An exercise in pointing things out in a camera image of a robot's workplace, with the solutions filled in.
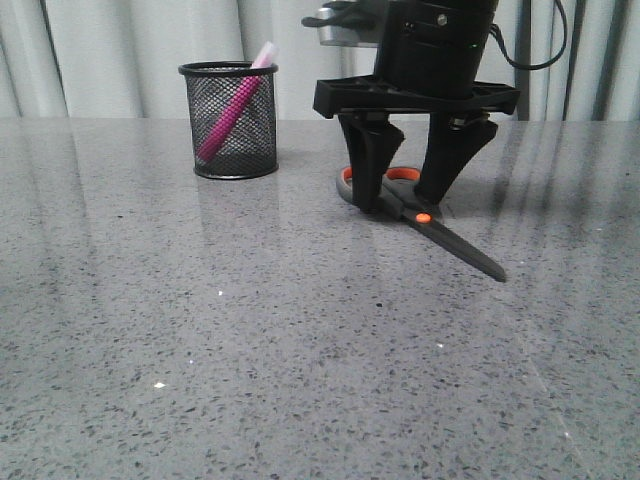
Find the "mesh cup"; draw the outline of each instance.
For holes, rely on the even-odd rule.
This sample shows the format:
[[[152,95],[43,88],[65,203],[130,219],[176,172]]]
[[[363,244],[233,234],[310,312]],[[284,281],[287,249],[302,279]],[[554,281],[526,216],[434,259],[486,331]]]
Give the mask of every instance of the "mesh cup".
[[[273,74],[277,65],[249,68],[250,62],[181,65],[196,174],[235,180],[278,168]]]

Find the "curtain fold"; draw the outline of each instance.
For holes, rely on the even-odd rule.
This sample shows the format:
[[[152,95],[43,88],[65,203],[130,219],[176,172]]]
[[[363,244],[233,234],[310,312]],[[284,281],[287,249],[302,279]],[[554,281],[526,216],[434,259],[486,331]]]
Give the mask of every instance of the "curtain fold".
[[[188,116],[182,63],[280,48],[278,117],[318,118],[320,78],[365,75],[375,49],[320,46],[300,20],[327,0],[0,0],[0,116]],[[640,119],[640,0],[563,0],[567,51],[514,70],[489,39],[478,80],[522,91],[518,119]],[[553,0],[500,0],[510,56],[539,63],[562,43]],[[505,115],[494,115],[498,120]]]

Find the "countertop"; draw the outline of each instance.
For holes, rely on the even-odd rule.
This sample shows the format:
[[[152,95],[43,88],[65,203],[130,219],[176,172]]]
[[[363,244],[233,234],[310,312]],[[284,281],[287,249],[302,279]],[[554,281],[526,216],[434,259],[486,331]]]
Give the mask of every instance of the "countertop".
[[[506,283],[345,203],[337,120],[278,155],[0,121],[6,478],[639,478],[640,123],[500,124],[442,212]]]

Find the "gray speckled countertop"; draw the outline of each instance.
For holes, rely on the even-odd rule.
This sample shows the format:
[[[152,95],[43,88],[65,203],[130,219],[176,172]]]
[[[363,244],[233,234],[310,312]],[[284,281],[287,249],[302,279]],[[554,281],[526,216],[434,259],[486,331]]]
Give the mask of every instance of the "gray speckled countertop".
[[[505,284],[344,203],[335,120],[190,142],[0,121],[6,478],[640,478],[640,123],[501,124],[442,210]]]

